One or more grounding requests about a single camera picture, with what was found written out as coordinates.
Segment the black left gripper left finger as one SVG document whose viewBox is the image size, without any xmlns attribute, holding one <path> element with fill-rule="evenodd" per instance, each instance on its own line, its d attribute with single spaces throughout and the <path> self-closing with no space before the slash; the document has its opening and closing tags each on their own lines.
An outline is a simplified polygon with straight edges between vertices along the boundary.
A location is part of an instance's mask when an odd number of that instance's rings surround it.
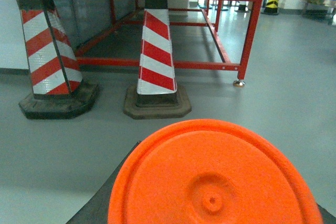
<svg viewBox="0 0 336 224">
<path fill-rule="evenodd" d="M 104 182 L 104 184 L 100 187 L 100 189 L 91 197 L 91 199 L 73 216 L 71 217 L 67 223 L 76 223 L 76 224 L 84 224 L 84 223 L 95 223 L 95 224 L 107 224 L 108 223 L 108 209 L 110 196 L 112 192 L 112 188 L 116 177 L 126 161 L 129 155 L 135 150 L 135 148 L 141 142 L 138 141 L 131 148 L 131 150 L 127 153 L 125 158 L 120 162 L 120 164 L 115 168 L 112 174 L 108 177 L 108 179 Z"/>
</svg>

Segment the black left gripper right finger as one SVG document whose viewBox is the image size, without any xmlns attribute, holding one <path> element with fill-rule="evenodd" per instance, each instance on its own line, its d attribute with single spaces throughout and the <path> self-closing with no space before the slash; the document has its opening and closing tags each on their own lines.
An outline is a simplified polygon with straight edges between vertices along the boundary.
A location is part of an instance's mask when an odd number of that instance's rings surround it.
<svg viewBox="0 0 336 224">
<path fill-rule="evenodd" d="M 336 217 L 329 213 L 326 209 L 318 204 L 323 224 L 336 224 Z"/>
</svg>

